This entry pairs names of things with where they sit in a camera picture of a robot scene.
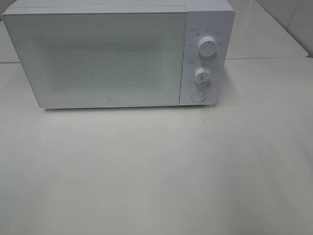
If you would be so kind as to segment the white microwave oven body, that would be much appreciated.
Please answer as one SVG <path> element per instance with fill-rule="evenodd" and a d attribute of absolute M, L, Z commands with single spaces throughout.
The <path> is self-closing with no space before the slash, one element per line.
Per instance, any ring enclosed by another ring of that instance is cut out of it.
<path fill-rule="evenodd" d="M 213 105 L 225 0 L 18 0 L 2 15 L 45 109 Z"/>

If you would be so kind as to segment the white microwave door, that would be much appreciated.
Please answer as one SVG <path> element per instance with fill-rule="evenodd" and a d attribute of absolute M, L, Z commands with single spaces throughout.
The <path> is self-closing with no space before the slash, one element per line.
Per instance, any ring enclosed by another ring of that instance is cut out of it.
<path fill-rule="evenodd" d="M 185 13 L 6 15 L 42 108 L 179 103 Z"/>

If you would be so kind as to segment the round white door button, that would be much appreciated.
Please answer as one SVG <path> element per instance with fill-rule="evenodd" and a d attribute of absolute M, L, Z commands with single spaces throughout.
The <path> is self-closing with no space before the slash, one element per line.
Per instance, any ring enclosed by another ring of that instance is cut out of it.
<path fill-rule="evenodd" d="M 204 91 L 194 91 L 191 95 L 191 99 L 194 102 L 203 102 L 206 98 L 206 94 Z"/>

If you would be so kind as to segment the white microwave knob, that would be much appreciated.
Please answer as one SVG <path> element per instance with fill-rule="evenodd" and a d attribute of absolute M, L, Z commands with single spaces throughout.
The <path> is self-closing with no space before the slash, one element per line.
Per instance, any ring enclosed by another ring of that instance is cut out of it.
<path fill-rule="evenodd" d="M 211 36 L 204 36 L 198 41 L 198 52 L 203 57 L 211 57 L 217 51 L 217 41 Z"/>
<path fill-rule="evenodd" d="M 195 71 L 195 83 L 196 85 L 202 86 L 209 83 L 212 79 L 212 74 L 209 69 L 199 68 Z"/>

